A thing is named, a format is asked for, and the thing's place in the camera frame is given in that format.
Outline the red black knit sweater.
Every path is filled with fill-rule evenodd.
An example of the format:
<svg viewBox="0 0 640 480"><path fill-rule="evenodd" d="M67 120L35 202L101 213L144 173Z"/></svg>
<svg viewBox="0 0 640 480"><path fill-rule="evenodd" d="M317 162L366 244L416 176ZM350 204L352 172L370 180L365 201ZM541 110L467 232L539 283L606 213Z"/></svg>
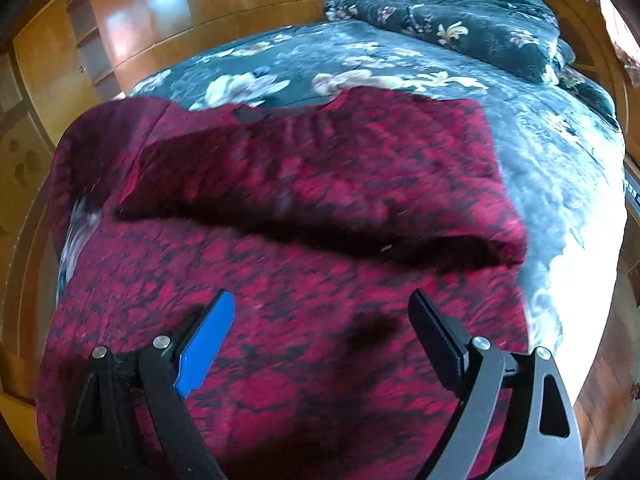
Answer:
<svg viewBox="0 0 640 480"><path fill-rule="evenodd" d="M232 479L412 479L444 432L407 315L422 290L528 347L525 226L479 102L358 87L296 108L88 110L58 142L50 231L99 223L56 307L37 420L49 468L90 351L129 351L227 289L230 332L188 408Z"/></svg>

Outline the dark floral bed quilt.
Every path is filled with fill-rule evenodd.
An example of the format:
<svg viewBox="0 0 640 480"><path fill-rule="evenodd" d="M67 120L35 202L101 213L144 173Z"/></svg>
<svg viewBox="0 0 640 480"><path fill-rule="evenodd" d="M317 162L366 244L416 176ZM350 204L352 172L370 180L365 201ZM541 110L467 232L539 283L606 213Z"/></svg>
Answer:
<svg viewBox="0 0 640 480"><path fill-rule="evenodd" d="M506 190L529 237L518 277L529 342L553 352L576 398L604 332L627 220L623 135L582 101L360 21L236 40L153 70L131 92L204 110L320 103L356 86L472 99L484 108Z"/></svg>

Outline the folded dark floral duvet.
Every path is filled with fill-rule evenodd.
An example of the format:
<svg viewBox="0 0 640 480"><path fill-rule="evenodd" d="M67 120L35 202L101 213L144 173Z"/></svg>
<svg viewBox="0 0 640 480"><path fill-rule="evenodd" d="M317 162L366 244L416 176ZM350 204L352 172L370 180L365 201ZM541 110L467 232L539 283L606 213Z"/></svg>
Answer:
<svg viewBox="0 0 640 480"><path fill-rule="evenodd" d="M354 20L438 44L534 84L554 86L575 62L553 11L487 0L326 0L330 21Z"/></svg>

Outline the glossy wooden wardrobe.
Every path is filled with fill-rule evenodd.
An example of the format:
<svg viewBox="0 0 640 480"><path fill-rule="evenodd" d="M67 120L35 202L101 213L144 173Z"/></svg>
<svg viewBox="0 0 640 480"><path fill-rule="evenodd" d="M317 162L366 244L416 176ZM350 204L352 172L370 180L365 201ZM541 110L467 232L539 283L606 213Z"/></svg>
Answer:
<svg viewBox="0 0 640 480"><path fill-rule="evenodd" d="M58 142L94 104L231 40L322 17L324 0L1 0L1 131Z"/></svg>

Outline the round wooden headboard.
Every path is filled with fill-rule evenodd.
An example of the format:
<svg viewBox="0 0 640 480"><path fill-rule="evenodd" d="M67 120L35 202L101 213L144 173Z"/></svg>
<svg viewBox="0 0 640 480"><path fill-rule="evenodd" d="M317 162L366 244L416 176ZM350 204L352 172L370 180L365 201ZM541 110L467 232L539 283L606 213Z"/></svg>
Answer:
<svg viewBox="0 0 640 480"><path fill-rule="evenodd" d="M597 6L589 0L544 0L559 21L561 36L573 48L575 70L594 78L612 96L623 134L629 133L627 77Z"/></svg>

